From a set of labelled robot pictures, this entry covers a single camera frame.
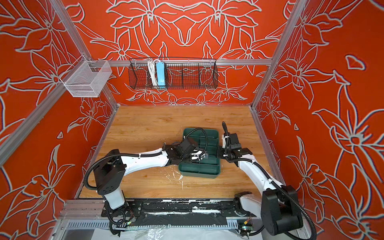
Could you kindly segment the green divided tray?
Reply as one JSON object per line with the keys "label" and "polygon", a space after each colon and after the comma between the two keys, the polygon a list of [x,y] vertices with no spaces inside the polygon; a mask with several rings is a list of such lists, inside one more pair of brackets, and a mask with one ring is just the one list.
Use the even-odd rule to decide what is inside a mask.
{"label": "green divided tray", "polygon": [[179,164],[183,176],[215,179],[221,173],[221,160],[217,157],[219,132],[213,129],[185,128],[183,137],[198,144],[191,158]]}

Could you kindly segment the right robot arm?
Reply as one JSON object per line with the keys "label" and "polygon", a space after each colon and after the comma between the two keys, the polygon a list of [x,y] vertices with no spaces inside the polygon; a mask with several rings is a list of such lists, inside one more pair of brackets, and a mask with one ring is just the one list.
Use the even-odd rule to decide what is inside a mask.
{"label": "right robot arm", "polygon": [[307,221],[311,234],[310,240],[317,239],[316,226],[298,200],[298,193],[292,186],[285,186],[270,175],[256,160],[253,153],[243,148],[237,134],[227,130],[222,136],[223,147],[218,150],[221,159],[234,163],[255,184],[262,195],[258,201],[250,193],[241,194],[238,199],[242,210],[262,220],[264,229],[271,235],[284,234],[293,240],[299,240],[291,233],[300,229]]}

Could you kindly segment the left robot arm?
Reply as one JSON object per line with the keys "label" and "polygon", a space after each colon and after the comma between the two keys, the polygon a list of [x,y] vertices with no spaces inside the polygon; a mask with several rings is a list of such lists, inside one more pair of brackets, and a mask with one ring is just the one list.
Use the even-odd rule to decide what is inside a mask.
{"label": "left robot arm", "polygon": [[126,204],[121,190],[123,177],[145,169],[179,165],[188,160],[199,161],[205,156],[206,148],[200,148],[188,137],[180,143],[163,144],[159,149],[138,154],[121,153],[115,149],[89,166],[83,184],[102,196],[110,209],[116,210]]}

